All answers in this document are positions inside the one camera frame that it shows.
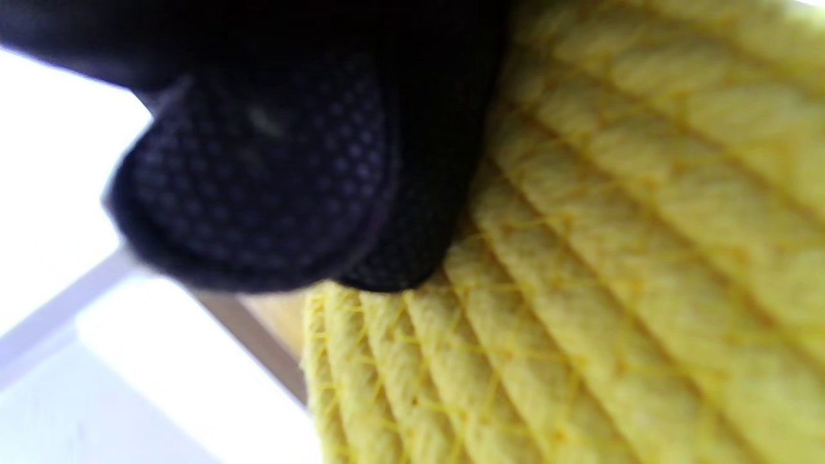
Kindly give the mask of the person's left hand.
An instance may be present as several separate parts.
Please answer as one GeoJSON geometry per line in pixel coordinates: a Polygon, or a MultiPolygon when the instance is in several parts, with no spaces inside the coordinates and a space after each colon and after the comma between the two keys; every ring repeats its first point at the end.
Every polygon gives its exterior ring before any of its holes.
{"type": "Polygon", "coordinates": [[[442,264],[510,1],[3,1],[2,45],[132,91],[106,202],[190,287],[400,293],[442,264]]]}

